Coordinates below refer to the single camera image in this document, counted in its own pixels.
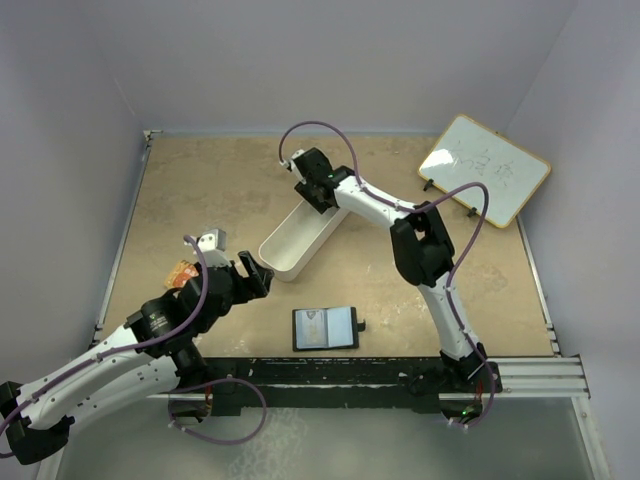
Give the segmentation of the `black leather card holder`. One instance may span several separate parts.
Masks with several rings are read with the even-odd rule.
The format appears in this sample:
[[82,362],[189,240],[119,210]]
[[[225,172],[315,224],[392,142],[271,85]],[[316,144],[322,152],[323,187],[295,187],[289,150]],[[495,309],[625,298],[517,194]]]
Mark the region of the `black leather card holder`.
[[294,309],[292,349],[294,352],[353,350],[366,330],[353,306]]

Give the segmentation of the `credit card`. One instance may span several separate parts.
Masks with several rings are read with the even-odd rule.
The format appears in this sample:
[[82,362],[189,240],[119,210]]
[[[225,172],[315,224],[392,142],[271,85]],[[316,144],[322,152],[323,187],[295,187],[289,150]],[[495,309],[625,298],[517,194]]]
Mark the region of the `credit card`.
[[297,349],[309,350],[326,345],[326,314],[322,309],[296,310],[294,324],[295,346]]

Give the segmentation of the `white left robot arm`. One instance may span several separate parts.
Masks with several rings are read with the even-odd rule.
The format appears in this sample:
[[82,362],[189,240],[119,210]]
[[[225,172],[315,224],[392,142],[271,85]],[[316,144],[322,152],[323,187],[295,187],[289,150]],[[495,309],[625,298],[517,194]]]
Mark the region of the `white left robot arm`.
[[245,269],[199,260],[196,276],[145,302],[106,339],[54,373],[1,386],[5,458],[37,463],[61,450],[93,414],[148,395],[194,392],[213,381],[194,340],[235,305],[266,297],[274,273],[242,251]]

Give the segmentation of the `white plastic card tray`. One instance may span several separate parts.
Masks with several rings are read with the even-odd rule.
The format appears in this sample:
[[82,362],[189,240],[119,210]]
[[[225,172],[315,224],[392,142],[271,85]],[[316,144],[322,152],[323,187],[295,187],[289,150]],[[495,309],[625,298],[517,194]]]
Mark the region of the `white plastic card tray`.
[[262,263],[277,280],[292,282],[347,215],[335,207],[318,213],[302,200],[260,245]]

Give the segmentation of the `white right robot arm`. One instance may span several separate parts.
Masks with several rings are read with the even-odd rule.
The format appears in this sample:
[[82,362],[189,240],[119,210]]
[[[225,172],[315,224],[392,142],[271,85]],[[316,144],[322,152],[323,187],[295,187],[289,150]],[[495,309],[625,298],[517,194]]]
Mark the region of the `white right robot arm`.
[[333,167],[317,148],[298,150],[280,164],[297,178],[295,191],[317,212],[345,210],[389,232],[395,267],[418,288],[436,326],[446,383],[456,391],[476,384],[486,353],[453,280],[455,248],[437,208],[395,198],[353,169]]

